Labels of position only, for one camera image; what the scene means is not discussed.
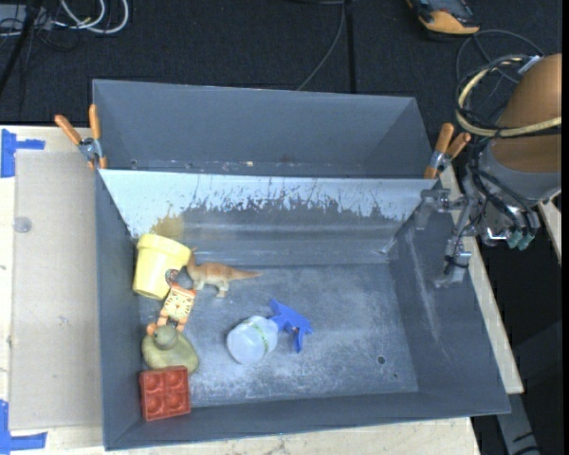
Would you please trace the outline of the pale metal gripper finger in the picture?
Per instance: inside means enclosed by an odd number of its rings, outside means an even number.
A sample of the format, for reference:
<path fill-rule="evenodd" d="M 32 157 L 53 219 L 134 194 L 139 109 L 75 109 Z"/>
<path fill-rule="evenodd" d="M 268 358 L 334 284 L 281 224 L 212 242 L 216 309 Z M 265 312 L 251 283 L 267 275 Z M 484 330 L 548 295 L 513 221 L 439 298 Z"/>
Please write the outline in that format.
<path fill-rule="evenodd" d="M 420 193 L 420 204 L 414 211 L 414 227 L 425 229 L 433 213 L 451 212 L 460 208 L 461 199 L 451 199 L 450 189 L 423 190 Z"/>
<path fill-rule="evenodd" d="M 443 272 L 434 280 L 436 288 L 446 288 L 461 283 L 468 270 L 472 254 L 462 240 L 449 240 L 445 249 Z"/>

